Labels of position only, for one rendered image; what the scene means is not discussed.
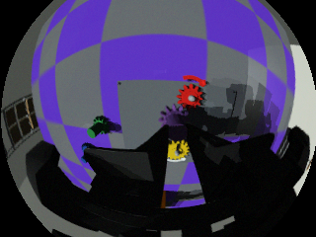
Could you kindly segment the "red gear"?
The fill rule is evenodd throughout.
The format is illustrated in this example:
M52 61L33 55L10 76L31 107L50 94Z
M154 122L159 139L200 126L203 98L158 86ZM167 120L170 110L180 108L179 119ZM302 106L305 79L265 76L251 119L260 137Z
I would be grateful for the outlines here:
M201 91L198 91L198 87L193 88L193 84L190 84L190 88L187 87L186 84L183 84L183 88L185 88L185 91L179 90L181 91L182 95L177 95L177 98L182 99L179 100L178 104L183 104L183 110L187 108L187 111L189 111L191 107L193 107L194 110L196 110L197 105L200 106L199 102L200 100L202 100L202 98L200 97ZM190 95L195 96L194 102L190 102Z

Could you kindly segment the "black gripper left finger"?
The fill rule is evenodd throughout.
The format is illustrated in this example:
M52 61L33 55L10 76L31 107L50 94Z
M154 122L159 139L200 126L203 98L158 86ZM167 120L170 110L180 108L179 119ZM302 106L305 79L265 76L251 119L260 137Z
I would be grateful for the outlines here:
M159 127L134 150L90 146L83 151L95 174L145 181L155 208L161 208L169 157L169 125Z

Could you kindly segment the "yellow gear with black stripe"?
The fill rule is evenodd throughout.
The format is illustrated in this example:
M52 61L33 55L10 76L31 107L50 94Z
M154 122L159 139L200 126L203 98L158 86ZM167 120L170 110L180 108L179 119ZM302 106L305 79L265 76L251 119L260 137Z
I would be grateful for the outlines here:
M175 151L179 150L179 155L174 155ZM179 161L181 161L181 158L186 158L185 155L189 153L190 147L187 141L182 141L182 142L175 142L175 141L169 141L169 157L170 159L174 158L175 159L179 158Z

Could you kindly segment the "dark purple gear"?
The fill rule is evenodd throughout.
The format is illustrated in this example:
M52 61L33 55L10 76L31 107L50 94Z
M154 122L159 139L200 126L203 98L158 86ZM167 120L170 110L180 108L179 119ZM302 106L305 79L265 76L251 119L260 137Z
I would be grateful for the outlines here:
M161 112L162 118L159 118L158 121L161 121L161 126L169 125L169 138L171 141L182 142L183 139L187 137L187 126L186 121L189 121L189 118L186 118L189 112L183 112L183 106L175 107L173 104L173 109L170 110L169 107L166 107L165 112Z

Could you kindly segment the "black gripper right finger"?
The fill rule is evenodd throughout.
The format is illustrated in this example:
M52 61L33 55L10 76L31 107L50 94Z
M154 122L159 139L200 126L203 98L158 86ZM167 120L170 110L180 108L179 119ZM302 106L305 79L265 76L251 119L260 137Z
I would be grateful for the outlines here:
M198 129L190 123L186 123L186 126L186 141L197 167L197 176L205 202L220 200L217 194L232 179L242 159L269 149L276 139L270 131L261 137L257 135L244 141L241 139L240 142L230 142L209 131Z

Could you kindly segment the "green gear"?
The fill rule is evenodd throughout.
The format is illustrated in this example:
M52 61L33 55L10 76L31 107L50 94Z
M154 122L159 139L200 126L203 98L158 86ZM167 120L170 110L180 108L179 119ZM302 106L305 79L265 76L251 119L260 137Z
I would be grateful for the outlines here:
M90 135L91 138L95 138L98 134L107 134L109 130L108 127L111 127L107 125L108 122L109 121L106 121L102 116L94 118L94 125L92 125L90 129L87 129L87 134Z

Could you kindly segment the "blue gear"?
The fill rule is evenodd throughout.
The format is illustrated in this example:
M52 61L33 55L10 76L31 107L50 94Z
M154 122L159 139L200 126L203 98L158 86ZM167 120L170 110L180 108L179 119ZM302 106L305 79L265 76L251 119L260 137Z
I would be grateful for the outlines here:
M87 147L90 147L90 146L92 146L91 143L90 143L90 145L88 145L88 143L84 142L82 145L82 150L87 149ZM83 154L83 157L80 157L80 159L82 159L83 163L88 162L86 157L84 157L84 154Z

